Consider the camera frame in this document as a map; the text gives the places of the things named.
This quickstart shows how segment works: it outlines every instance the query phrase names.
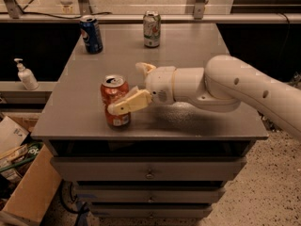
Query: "green can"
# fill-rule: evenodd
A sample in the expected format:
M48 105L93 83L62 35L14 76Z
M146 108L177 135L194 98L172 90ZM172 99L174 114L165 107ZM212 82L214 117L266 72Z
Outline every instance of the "green can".
M146 11L143 16L144 45L150 48L160 45L161 16L158 11Z

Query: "soap dispenser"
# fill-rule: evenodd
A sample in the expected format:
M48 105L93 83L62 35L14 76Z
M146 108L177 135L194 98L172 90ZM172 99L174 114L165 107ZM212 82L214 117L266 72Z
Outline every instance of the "soap dispenser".
M37 82L37 79L35 75L27 69L21 61L23 61L21 58L15 58L14 61L17 63L18 67L18 76L20 80L23 82L24 86L28 90L36 89L39 84Z

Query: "speckled floor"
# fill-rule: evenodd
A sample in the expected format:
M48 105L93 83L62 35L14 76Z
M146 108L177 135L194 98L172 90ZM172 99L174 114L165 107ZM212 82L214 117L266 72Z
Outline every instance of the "speckled floor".
M95 218L90 213L79 225L125 226L300 226L301 145L284 131L270 132L246 156L247 164L233 181L213 212L202 220L194 218ZM74 225L76 215L68 213L55 196L43 226Z

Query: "white robotic arm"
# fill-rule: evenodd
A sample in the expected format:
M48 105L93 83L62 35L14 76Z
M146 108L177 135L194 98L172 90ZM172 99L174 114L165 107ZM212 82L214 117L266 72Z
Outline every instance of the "white robotic arm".
M301 141L301 91L236 57L215 56L205 68L156 68L146 63L136 67L145 76L146 88L133 88L128 96L111 104L111 114L136 111L150 103L175 102L227 112L244 102Z

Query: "soda can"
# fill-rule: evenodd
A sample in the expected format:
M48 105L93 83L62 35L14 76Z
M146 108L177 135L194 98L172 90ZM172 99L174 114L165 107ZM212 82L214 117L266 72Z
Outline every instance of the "soda can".
M103 50L103 42L97 19L92 15L85 15L80 19L79 25L87 52L100 53Z
M131 113L117 116L110 114L107 110L110 104L124 97L127 92L129 92L129 84L122 75L110 74L104 78L101 85L101 95L106 122L111 127L124 127L131 121Z
M143 16L144 45L157 47L160 45L161 16L158 11L146 11Z

